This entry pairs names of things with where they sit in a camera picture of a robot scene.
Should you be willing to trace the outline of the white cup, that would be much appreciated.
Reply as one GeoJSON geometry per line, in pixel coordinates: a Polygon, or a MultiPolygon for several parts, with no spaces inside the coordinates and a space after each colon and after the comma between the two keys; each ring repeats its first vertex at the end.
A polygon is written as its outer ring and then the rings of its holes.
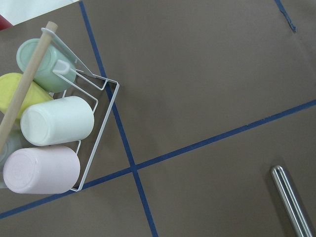
{"type": "Polygon", "coordinates": [[[84,99],[68,96],[28,107],[21,116],[20,127],[33,145],[68,143],[90,135],[94,114],[84,99]]]}

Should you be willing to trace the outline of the pink cup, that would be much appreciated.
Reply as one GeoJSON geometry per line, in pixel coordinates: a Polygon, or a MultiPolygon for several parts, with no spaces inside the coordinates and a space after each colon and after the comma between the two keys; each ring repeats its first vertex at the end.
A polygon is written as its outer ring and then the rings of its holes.
{"type": "Polygon", "coordinates": [[[77,182],[80,162],[65,146],[23,148],[12,153],[3,168],[5,185],[18,194],[61,194],[77,182]]]}

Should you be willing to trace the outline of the pale grey cup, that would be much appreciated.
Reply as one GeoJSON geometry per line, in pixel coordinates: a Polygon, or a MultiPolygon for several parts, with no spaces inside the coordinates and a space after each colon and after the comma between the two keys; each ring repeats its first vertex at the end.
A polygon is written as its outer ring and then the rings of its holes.
{"type": "Polygon", "coordinates": [[[3,170],[7,158],[16,150],[23,148],[23,140],[21,130],[12,130],[8,136],[6,144],[0,155],[0,169],[3,170]]]}

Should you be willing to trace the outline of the steel stirring rod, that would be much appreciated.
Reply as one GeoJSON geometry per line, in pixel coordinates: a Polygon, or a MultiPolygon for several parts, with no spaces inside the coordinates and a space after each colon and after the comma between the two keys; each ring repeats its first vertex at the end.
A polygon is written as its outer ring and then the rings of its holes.
{"type": "Polygon", "coordinates": [[[303,213],[285,169],[280,165],[275,165],[271,168],[271,176],[296,236],[313,237],[312,229],[303,213]]]}

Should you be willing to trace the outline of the mint green cup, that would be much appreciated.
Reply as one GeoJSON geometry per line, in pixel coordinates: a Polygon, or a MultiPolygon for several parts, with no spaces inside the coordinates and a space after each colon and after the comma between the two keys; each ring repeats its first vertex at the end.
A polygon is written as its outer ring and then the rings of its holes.
{"type": "MultiPolygon", "coordinates": [[[[22,43],[17,50],[16,61],[18,67],[23,72],[25,71],[31,56],[38,44],[39,39],[29,39],[22,43]]],[[[71,85],[57,76],[53,70],[55,65],[59,65],[62,69],[66,66],[70,70],[62,76],[74,82],[76,78],[75,65],[63,53],[61,53],[55,46],[50,45],[40,63],[37,73],[34,76],[34,82],[48,92],[62,92],[71,87],[71,85]]]]}

